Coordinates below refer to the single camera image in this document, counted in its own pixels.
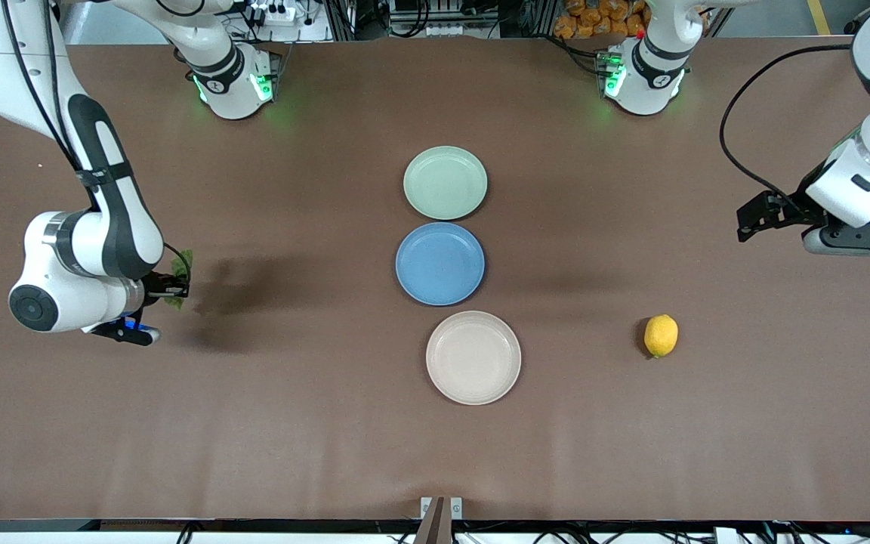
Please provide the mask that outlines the green lettuce leaf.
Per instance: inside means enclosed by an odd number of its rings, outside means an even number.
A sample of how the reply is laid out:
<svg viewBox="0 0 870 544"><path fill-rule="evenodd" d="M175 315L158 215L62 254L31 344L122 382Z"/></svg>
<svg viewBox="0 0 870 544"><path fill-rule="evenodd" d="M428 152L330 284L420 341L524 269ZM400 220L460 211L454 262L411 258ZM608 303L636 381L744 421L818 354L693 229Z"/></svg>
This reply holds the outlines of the green lettuce leaf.
<svg viewBox="0 0 870 544"><path fill-rule="evenodd" d="M190 295L191 283L191 265L193 265L193 250L176 248L167 244L165 246L169 252L172 252L173 258L171 261L171 275L179 281L180 291L170 297L166 297L165 303L170 308L179 312L184 305L184 300Z"/></svg>

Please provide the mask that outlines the yellow lemon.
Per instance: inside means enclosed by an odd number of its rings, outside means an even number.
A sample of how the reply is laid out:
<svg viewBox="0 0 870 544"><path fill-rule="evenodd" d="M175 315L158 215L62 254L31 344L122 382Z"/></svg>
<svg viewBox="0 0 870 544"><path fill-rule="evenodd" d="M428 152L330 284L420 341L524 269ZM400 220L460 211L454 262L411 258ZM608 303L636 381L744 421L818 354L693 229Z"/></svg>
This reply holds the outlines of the yellow lemon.
<svg viewBox="0 0 870 544"><path fill-rule="evenodd" d="M643 328L643 346L653 358L662 358L676 348L679 324L669 314L657 314L646 321Z"/></svg>

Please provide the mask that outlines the orange snack bag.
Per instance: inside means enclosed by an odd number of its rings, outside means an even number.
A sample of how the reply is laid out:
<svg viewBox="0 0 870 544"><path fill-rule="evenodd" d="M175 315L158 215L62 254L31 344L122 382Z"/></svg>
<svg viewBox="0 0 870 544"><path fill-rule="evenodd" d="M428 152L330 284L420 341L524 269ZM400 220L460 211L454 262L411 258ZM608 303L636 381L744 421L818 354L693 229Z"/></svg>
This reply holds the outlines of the orange snack bag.
<svg viewBox="0 0 870 544"><path fill-rule="evenodd" d="M646 0L560 0L551 33L563 40L602 34L642 37L652 15Z"/></svg>

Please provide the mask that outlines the blue plate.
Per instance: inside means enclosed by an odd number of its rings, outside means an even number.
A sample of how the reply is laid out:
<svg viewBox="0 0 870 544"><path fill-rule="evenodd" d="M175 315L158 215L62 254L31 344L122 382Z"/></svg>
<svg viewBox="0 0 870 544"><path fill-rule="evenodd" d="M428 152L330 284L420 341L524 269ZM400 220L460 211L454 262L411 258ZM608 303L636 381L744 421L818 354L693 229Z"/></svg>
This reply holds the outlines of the blue plate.
<svg viewBox="0 0 870 544"><path fill-rule="evenodd" d="M450 221L431 221L409 232L394 259L397 282L414 300L448 307L469 299L486 274L479 239Z"/></svg>

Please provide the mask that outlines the white power strip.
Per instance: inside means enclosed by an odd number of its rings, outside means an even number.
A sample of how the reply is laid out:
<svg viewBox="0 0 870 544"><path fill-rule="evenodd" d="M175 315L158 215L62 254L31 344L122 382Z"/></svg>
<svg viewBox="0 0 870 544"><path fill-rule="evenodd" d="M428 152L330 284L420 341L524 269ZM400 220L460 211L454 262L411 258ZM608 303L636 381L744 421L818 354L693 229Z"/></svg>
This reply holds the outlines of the white power strip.
<svg viewBox="0 0 870 544"><path fill-rule="evenodd" d="M270 0L251 0L244 15L252 26L293 26L297 20L296 8Z"/></svg>

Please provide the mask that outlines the pale green plate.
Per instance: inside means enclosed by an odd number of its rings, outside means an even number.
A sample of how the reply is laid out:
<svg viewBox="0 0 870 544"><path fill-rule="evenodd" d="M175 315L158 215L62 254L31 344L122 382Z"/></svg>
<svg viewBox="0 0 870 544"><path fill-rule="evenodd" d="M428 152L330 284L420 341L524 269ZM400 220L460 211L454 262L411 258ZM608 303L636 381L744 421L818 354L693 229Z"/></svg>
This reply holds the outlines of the pale green plate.
<svg viewBox="0 0 870 544"><path fill-rule="evenodd" d="M463 148L435 146L411 159L402 190L418 213L454 221L481 206L488 193L488 172L476 155Z"/></svg>

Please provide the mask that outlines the beige plate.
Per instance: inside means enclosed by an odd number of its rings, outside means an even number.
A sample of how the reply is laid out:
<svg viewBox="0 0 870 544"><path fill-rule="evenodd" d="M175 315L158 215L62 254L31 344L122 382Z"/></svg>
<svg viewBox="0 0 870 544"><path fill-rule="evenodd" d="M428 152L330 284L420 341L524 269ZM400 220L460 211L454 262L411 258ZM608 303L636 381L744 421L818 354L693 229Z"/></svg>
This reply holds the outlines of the beige plate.
<svg viewBox="0 0 870 544"><path fill-rule="evenodd" d="M432 331L425 349L429 379L446 398L465 406L490 405L517 384L522 349L510 325L494 314L452 314Z"/></svg>

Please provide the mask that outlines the dark equipment rack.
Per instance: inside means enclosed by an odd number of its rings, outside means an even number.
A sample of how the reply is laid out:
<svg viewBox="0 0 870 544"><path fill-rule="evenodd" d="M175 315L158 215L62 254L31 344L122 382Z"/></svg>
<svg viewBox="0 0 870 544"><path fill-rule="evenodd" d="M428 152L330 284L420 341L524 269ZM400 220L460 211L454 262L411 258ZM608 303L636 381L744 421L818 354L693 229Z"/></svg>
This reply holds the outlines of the dark equipment rack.
<svg viewBox="0 0 870 544"><path fill-rule="evenodd" d="M552 31L563 0L315 0L335 42L380 38L536 38Z"/></svg>

